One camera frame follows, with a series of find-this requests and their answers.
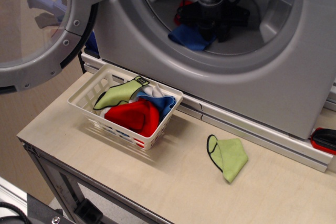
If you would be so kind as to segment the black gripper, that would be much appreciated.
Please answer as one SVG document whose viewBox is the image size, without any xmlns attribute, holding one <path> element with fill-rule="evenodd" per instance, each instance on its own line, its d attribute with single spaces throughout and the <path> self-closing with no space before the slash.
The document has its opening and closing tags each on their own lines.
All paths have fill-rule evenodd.
<svg viewBox="0 0 336 224">
<path fill-rule="evenodd" d="M 250 17 L 250 11 L 237 5 L 237 1 L 222 0 L 214 6 L 204 6 L 199 2 L 193 2 L 195 25 L 206 41 L 225 42 L 229 39 L 232 27 L 246 27 Z M 218 27 L 216 34 L 213 27 Z"/>
</svg>

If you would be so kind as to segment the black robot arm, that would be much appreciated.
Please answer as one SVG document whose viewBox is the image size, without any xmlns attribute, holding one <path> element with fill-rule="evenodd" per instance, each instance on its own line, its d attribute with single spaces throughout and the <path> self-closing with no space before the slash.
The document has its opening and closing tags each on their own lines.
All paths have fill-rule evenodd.
<svg viewBox="0 0 336 224">
<path fill-rule="evenodd" d="M 176 11 L 175 20 L 184 25 L 197 26 L 203 39 L 209 41 L 216 36 L 219 42 L 228 39 L 233 26 L 246 27 L 250 11 L 240 7 L 240 0 L 197 0 L 182 1 Z"/>
</svg>

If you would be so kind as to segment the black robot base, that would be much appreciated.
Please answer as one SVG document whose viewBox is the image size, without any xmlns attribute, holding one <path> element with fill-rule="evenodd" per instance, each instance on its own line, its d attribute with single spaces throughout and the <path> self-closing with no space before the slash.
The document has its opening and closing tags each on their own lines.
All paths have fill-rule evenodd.
<svg viewBox="0 0 336 224">
<path fill-rule="evenodd" d="M 63 215 L 30 195 L 1 196 L 1 223 L 73 223 Z"/>
</svg>

